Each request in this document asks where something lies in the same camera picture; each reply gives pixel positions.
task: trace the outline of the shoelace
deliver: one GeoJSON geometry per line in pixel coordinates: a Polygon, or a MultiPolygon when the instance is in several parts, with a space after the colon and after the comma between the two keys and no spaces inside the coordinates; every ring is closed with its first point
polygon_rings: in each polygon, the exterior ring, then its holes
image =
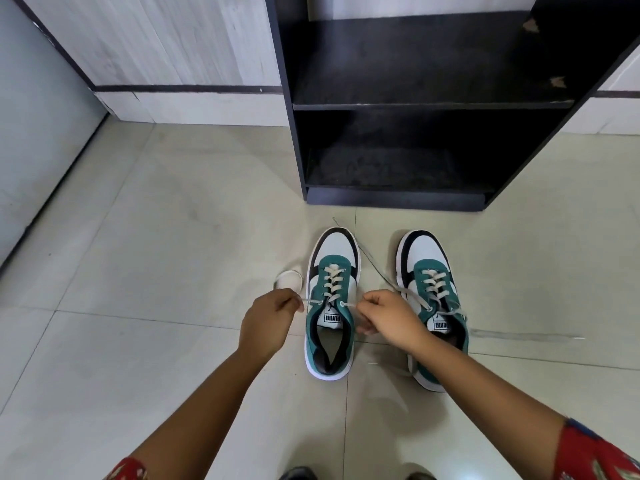
{"type": "MultiPolygon", "coordinates": [[[[335,217],[333,217],[333,222],[335,222],[337,226],[341,226],[335,217]]],[[[391,286],[391,288],[393,288],[394,290],[400,293],[411,295],[427,311],[430,312],[433,310],[433,307],[430,306],[427,303],[427,301],[425,301],[422,297],[420,297],[420,295],[418,295],[414,291],[409,290],[407,288],[402,288],[398,286],[395,282],[391,281],[391,279],[389,279],[389,277],[384,272],[380,271],[380,267],[377,265],[375,259],[373,259],[373,257],[371,256],[370,252],[366,249],[366,247],[364,247],[357,240],[356,240],[356,243],[360,248],[360,250],[362,251],[362,254],[364,254],[364,256],[369,260],[373,268],[376,270],[376,272],[389,286],[391,286]]],[[[465,318],[465,321],[467,320],[466,313],[462,312],[460,308],[458,308],[457,310],[452,310],[450,312],[438,311],[438,313],[441,315],[453,315],[455,313],[459,313],[465,318]]],[[[477,337],[480,339],[522,340],[526,342],[558,342],[558,343],[566,343],[572,340],[585,340],[584,337],[577,337],[575,335],[565,335],[561,333],[510,333],[510,332],[493,331],[493,330],[478,330],[476,328],[469,328],[468,332],[471,337],[477,337]]]]}
{"type": "MultiPolygon", "coordinates": [[[[330,264],[324,268],[324,271],[327,273],[327,276],[324,277],[328,282],[324,284],[324,288],[329,288],[329,291],[325,291],[323,296],[327,297],[327,303],[333,303],[335,300],[340,298],[340,295],[336,293],[336,291],[340,291],[342,289],[341,281],[344,280],[341,273],[345,272],[346,269],[341,269],[337,264],[330,264]]],[[[319,299],[309,299],[309,303],[316,303],[318,305],[322,305],[324,303],[323,300],[319,299]]],[[[354,303],[347,303],[345,301],[339,302],[340,306],[356,306],[354,303]]]]}

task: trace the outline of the white floor tile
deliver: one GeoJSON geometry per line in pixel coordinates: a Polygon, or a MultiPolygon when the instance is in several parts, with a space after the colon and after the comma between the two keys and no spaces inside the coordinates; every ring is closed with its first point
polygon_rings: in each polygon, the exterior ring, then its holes
{"type": "Polygon", "coordinates": [[[110,118],[0,278],[0,303],[55,310],[153,126],[110,118]]]}
{"type": "MultiPolygon", "coordinates": [[[[14,480],[107,472],[237,345],[237,330],[57,312],[0,415],[14,480]]],[[[249,389],[209,478],[274,479],[306,463],[342,473],[346,380],[313,379],[290,336],[249,389]]]]}
{"type": "MultiPolygon", "coordinates": [[[[405,231],[434,232],[473,328],[586,338],[471,339],[472,352],[640,369],[640,226],[623,173],[638,179],[640,166],[547,156],[481,214],[358,209],[356,237],[393,276],[405,231]]],[[[383,285],[366,262],[361,282],[383,285]]]]}
{"type": "Polygon", "coordinates": [[[0,411],[52,315],[47,310],[0,306],[0,411]]]}
{"type": "MultiPolygon", "coordinates": [[[[238,328],[277,274],[306,271],[332,217],[354,226],[354,208],[309,206],[269,166],[296,171],[292,153],[165,149],[163,135],[133,168],[61,310],[238,328]]],[[[299,316],[292,333],[303,331],[299,316]]]]}
{"type": "MultiPolygon", "coordinates": [[[[475,356],[535,398],[570,415],[630,454],[640,450],[640,371],[475,356]]],[[[370,362],[406,364],[390,346],[360,344],[349,374],[344,478],[439,479],[519,476],[445,394],[370,362]]]]}

